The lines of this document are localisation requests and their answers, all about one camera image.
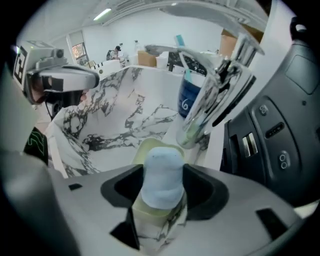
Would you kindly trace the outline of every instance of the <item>fluorescent light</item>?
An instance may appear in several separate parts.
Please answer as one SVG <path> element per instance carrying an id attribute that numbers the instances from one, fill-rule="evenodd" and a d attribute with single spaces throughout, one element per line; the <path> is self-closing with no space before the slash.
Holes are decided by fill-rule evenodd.
<path id="1" fill-rule="evenodd" d="M 106 13 L 110 12 L 111 9 L 107 8 L 105 9 L 103 12 L 101 12 L 97 17 L 95 17 L 93 20 L 96 21 L 97 19 L 101 18 L 103 15 L 105 15 Z"/>

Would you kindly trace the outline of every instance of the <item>cardboard box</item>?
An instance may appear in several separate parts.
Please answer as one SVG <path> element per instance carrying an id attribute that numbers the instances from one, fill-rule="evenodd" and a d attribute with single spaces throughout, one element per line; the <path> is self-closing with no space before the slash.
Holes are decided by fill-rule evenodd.
<path id="1" fill-rule="evenodd" d="M 264 33 L 250 27 L 245 24 L 241 24 L 259 43 L 262 40 L 262 37 L 264 36 Z M 220 42 L 220 50 L 219 54 L 222 54 L 224 56 L 231 57 L 231 54 L 236 46 L 237 38 L 234 37 L 231 33 L 229 33 L 227 30 L 222 30 L 221 33 L 221 42 Z"/>
<path id="2" fill-rule="evenodd" d="M 151 55 L 144 50 L 138 50 L 138 64 L 147 67 L 157 66 L 157 56 Z"/>

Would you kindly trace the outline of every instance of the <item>faucet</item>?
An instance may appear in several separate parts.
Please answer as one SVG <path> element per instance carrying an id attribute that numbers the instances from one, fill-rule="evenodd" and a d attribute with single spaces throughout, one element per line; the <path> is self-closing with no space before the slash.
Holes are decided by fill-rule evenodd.
<path id="1" fill-rule="evenodd" d="M 193 148 L 205 135 L 208 122 L 213 122 L 212 126 L 220 123 L 256 80 L 248 66 L 257 50 L 260 53 L 263 51 L 253 46 L 251 40 L 246 34 L 239 34 L 231 57 L 217 56 L 215 64 L 207 56 L 186 47 L 145 46 L 145 50 L 152 55 L 182 53 L 198 61 L 207 71 L 200 92 L 176 134 L 176 141 L 181 147 Z"/>

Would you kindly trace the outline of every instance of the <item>soap bar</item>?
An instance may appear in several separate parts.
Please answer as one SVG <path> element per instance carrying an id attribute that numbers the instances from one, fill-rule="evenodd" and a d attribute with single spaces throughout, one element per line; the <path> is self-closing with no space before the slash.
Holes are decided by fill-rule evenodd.
<path id="1" fill-rule="evenodd" d="M 154 147 L 144 161 L 141 198 L 150 207 L 171 210 L 183 194 L 184 160 L 172 147 Z"/>

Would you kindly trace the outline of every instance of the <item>marble sink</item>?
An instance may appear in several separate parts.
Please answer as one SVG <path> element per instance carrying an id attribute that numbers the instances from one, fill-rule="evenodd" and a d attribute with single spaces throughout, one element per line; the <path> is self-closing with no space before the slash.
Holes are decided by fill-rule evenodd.
<path id="1" fill-rule="evenodd" d="M 87 100 L 63 108 L 48 126 L 54 168 L 65 178 L 105 172 L 130 165 L 145 138 L 176 144 L 177 124 L 183 122 L 177 112 L 182 78 L 129 66 L 101 80 Z M 199 149 L 185 154 L 196 156 Z"/>

